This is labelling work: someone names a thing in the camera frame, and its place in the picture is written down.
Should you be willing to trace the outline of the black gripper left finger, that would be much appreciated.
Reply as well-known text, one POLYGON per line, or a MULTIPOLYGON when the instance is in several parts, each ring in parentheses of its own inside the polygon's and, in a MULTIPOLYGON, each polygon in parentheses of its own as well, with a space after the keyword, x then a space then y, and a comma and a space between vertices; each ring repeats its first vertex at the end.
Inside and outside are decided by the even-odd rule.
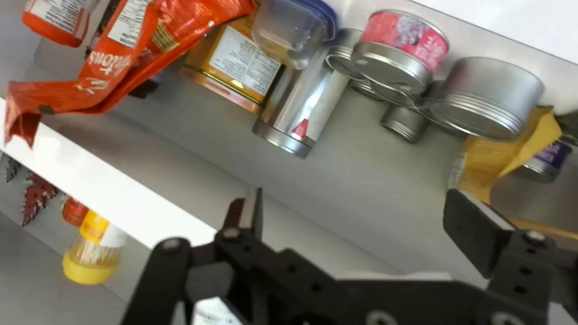
POLYGON ((246 198, 235 199, 222 225, 224 239, 239 239, 242 234, 251 234, 260 239, 264 232, 264 205, 262 190, 253 189, 246 198))

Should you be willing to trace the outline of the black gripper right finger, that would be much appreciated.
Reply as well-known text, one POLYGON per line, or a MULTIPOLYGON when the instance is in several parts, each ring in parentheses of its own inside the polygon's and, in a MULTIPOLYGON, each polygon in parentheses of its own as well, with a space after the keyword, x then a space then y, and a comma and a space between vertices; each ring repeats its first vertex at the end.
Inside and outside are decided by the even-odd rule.
POLYGON ((443 230, 488 281, 488 290, 520 302, 547 302, 553 290, 551 243, 522 232, 463 190, 448 190, 443 230))

